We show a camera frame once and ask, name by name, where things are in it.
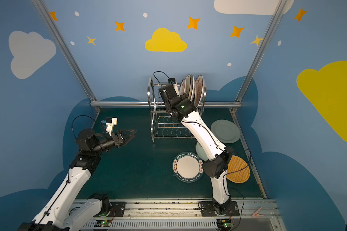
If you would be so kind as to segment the stainless steel dish rack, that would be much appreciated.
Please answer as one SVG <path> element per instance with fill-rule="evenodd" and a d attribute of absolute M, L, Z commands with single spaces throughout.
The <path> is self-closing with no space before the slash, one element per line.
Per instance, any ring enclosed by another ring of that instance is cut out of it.
<path fill-rule="evenodd" d="M 190 100 L 194 103 L 195 97 L 195 78 L 191 75 L 191 88 Z M 159 93 L 159 88 L 168 85 L 168 83 L 156 83 L 152 78 L 148 80 L 147 98 L 148 102 L 163 102 Z M 207 95 L 207 88 L 204 82 L 204 95 L 200 104 L 205 103 Z M 177 138 L 177 139 L 191 139 L 194 136 L 192 133 L 177 119 L 172 118 L 166 113 L 165 106 L 149 106 L 150 111 L 150 133 L 152 141 L 155 142 L 158 138 Z M 197 111 L 202 114 L 204 106 L 198 106 Z"/>

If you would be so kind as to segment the white plate floral sprigs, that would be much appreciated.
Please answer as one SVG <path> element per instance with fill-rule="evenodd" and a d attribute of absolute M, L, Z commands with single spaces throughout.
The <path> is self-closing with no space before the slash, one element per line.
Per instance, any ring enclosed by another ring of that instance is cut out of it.
<path fill-rule="evenodd" d="M 191 75 L 187 75 L 185 78 L 184 94 L 190 95 L 191 88 Z"/>

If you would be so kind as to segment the white plate orange sunburst edge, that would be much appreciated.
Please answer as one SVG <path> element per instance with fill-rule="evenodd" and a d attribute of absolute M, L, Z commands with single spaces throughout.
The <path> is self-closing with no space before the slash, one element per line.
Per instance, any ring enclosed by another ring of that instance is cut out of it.
<path fill-rule="evenodd" d="M 183 95 L 186 91 L 186 79 L 184 78 L 180 84 L 179 95 Z"/>

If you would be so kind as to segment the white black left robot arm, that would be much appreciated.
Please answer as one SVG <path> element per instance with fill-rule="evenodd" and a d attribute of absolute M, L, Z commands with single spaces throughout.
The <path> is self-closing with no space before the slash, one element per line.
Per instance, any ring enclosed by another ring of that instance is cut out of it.
<path fill-rule="evenodd" d="M 118 130 L 106 137 L 93 129 L 82 130 L 76 144 L 79 152 L 68 167 L 67 175 L 50 201 L 35 218 L 22 223 L 20 231 L 78 231 L 92 217 L 106 217 L 111 212 L 107 194 L 92 194 L 85 205 L 74 213 L 69 209 L 82 187 L 87 183 L 101 161 L 101 155 L 113 148 L 125 146 L 135 137 L 135 130 Z"/>

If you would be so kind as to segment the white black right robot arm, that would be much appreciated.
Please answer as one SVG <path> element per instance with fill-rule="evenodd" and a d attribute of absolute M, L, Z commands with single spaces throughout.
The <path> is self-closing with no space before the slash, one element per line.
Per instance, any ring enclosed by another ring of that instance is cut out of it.
<path fill-rule="evenodd" d="M 159 88 L 159 93 L 167 114 L 179 120 L 204 149 L 208 159 L 202 167 L 211 178 L 214 208 L 219 214 L 224 213 L 231 204 L 231 196 L 224 179 L 228 170 L 230 153 L 227 152 L 226 146 L 210 131 L 196 106 L 187 96 L 178 95 L 173 85 Z"/>

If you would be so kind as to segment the pale green sunflower plate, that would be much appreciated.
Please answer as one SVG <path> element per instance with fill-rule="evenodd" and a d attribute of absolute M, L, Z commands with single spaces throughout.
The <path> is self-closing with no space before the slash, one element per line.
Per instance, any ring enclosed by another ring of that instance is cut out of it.
<path fill-rule="evenodd" d="M 207 154 L 203 147 L 199 144 L 199 142 L 196 143 L 195 146 L 196 154 L 201 158 L 202 161 L 207 161 L 209 158 L 207 157 Z"/>

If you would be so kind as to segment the plain grey-green plate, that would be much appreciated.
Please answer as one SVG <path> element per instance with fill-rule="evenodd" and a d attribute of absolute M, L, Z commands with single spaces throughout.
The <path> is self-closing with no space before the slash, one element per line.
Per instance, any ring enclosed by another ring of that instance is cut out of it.
<path fill-rule="evenodd" d="M 239 127 L 228 120 L 215 121 L 211 125 L 211 131 L 222 143 L 235 143 L 241 137 Z"/>

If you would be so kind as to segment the white plate green lettered rim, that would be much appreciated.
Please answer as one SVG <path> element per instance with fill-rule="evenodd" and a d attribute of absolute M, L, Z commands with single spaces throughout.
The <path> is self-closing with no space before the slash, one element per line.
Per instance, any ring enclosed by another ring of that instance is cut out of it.
<path fill-rule="evenodd" d="M 182 152 L 173 160 L 173 173 L 181 182 L 193 183 L 198 181 L 204 170 L 202 159 L 193 152 Z"/>

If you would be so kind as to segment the orange woven round plate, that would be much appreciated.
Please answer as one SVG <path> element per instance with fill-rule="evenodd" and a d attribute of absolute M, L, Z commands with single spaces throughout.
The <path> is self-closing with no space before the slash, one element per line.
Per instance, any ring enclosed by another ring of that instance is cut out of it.
<path fill-rule="evenodd" d="M 245 183 L 250 178 L 250 168 L 245 160 L 232 156 L 228 163 L 226 178 L 233 183 Z"/>

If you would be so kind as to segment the left green circuit board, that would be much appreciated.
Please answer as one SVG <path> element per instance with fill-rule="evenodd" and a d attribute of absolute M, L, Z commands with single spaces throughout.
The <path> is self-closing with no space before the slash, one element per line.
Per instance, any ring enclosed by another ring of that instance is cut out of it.
<path fill-rule="evenodd" d="M 95 228 L 108 228 L 112 225 L 112 220 L 97 220 L 94 224 Z"/>

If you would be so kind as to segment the green circuit board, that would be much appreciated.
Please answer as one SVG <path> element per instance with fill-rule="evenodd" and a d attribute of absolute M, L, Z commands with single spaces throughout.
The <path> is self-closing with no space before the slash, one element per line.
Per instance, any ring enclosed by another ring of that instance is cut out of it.
<path fill-rule="evenodd" d="M 230 231 L 233 228 L 233 223 L 230 219 L 217 219 L 217 231 Z"/>
<path fill-rule="evenodd" d="M 108 228 L 112 225 L 112 220 L 97 220 L 94 224 L 95 228 Z"/>

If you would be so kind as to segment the right green circuit board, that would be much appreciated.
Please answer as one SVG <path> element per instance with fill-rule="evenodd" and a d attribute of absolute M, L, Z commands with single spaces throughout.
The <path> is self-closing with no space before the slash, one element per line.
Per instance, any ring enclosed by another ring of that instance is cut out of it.
<path fill-rule="evenodd" d="M 233 228 L 233 223 L 230 219 L 217 219 L 217 231 L 230 231 Z"/>

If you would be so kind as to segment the pink clothes peg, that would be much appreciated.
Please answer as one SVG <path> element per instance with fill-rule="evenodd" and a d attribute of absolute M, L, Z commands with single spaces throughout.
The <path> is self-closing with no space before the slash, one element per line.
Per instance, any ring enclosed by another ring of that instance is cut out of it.
<path fill-rule="evenodd" d="M 263 217 L 264 214 L 260 214 L 260 211 L 263 207 L 260 207 L 258 210 L 256 210 L 253 214 L 252 214 L 252 217 L 253 218 L 260 218 L 260 217 Z"/>

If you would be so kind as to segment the aluminium frame back rail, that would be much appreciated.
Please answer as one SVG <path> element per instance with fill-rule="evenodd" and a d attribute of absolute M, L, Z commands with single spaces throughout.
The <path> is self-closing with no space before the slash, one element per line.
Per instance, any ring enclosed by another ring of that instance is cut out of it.
<path fill-rule="evenodd" d="M 117 101 L 91 101 L 91 106 L 93 107 L 149 107 L 149 106 L 165 106 L 163 102 L 117 102 Z M 205 102 L 199 104 L 199 106 L 204 107 L 241 107 L 241 102 Z"/>

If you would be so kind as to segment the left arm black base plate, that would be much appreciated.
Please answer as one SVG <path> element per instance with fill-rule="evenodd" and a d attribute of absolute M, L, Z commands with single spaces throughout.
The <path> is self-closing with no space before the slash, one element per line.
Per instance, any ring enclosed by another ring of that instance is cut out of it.
<path fill-rule="evenodd" d="M 126 203 L 125 202 L 110 202 L 107 209 L 102 209 L 97 217 L 113 218 L 123 217 Z"/>

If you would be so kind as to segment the aluminium frame right post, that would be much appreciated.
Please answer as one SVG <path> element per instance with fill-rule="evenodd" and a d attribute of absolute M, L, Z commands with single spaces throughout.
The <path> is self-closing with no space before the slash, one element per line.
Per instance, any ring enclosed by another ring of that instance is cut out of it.
<path fill-rule="evenodd" d="M 255 57 L 253 59 L 253 62 L 251 64 L 251 67 L 241 85 L 241 88 L 237 94 L 236 100 L 235 100 L 235 105 L 237 105 L 237 107 L 240 107 L 242 104 L 242 100 L 243 97 L 246 94 L 246 91 L 249 88 L 249 85 L 251 84 L 251 81 L 254 77 L 254 75 L 256 74 L 256 71 L 258 69 L 258 66 L 261 63 L 261 60 L 267 50 L 267 47 L 269 45 L 269 43 L 272 40 L 272 37 L 284 15 L 283 11 L 287 6 L 288 1 L 287 0 L 282 0 L 279 1 L 276 10 L 270 20 L 270 23 L 265 31 L 263 40 L 261 41 L 261 44 L 258 46 L 257 52 L 255 54 Z"/>

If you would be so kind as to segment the aluminium frame post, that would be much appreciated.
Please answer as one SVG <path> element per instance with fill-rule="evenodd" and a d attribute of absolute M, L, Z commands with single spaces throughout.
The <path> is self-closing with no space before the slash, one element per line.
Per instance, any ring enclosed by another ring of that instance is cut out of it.
<path fill-rule="evenodd" d="M 283 11 L 287 6 L 288 1 L 287 0 L 282 0 L 279 1 L 276 10 L 270 20 L 270 23 L 265 31 L 263 40 L 261 41 L 261 44 L 258 46 L 257 52 L 255 54 L 255 57 L 253 59 L 253 62 L 251 64 L 251 67 L 241 85 L 241 88 L 237 94 L 236 100 L 235 100 L 235 105 L 237 105 L 237 107 L 240 107 L 242 104 L 242 100 L 243 97 L 246 94 L 246 91 L 249 88 L 249 85 L 251 84 L 251 81 L 254 77 L 254 75 L 256 74 L 256 71 L 258 69 L 258 66 L 261 63 L 261 60 L 267 50 L 267 47 L 269 45 L 269 43 L 272 40 L 272 37 L 284 15 Z"/>
<path fill-rule="evenodd" d="M 89 83 L 87 82 L 86 77 L 82 73 L 79 65 L 77 64 L 74 56 L 72 55 L 71 50 L 66 43 L 66 40 L 64 39 L 59 28 L 57 27 L 55 20 L 52 18 L 45 2 L 41 0 L 32 0 L 32 3 L 34 4 L 37 12 L 43 19 L 53 38 L 55 39 L 59 49 L 61 50 L 66 61 L 68 62 L 69 66 L 74 72 L 76 78 L 78 79 L 79 83 L 84 89 L 86 95 L 88 96 L 90 101 L 97 101 L 95 94 L 93 93 Z"/>

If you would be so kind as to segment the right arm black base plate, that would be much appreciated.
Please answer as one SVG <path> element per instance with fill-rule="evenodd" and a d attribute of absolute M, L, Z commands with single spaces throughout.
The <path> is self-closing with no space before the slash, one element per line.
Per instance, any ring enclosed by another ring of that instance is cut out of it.
<path fill-rule="evenodd" d="M 237 202 L 231 202 L 230 205 L 223 212 L 216 212 L 213 201 L 200 201 L 199 208 L 201 215 L 203 217 L 239 217 L 240 208 L 238 207 Z"/>

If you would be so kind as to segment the aluminium frame left post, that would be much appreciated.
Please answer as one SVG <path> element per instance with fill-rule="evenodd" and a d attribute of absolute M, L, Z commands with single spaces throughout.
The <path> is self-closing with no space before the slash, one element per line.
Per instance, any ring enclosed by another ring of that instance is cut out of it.
<path fill-rule="evenodd" d="M 59 49 L 61 50 L 66 61 L 68 62 L 69 66 L 74 72 L 76 78 L 78 79 L 79 83 L 84 89 L 86 95 L 88 96 L 90 101 L 97 101 L 95 94 L 93 93 L 89 83 L 87 82 L 86 77 L 82 73 L 79 65 L 77 64 L 74 56 L 72 55 L 71 50 L 66 43 L 66 40 L 64 39 L 59 28 L 57 27 L 55 20 L 52 18 L 45 2 L 41 0 L 32 0 L 32 3 L 34 4 L 37 12 L 43 19 L 53 38 L 55 39 Z"/>

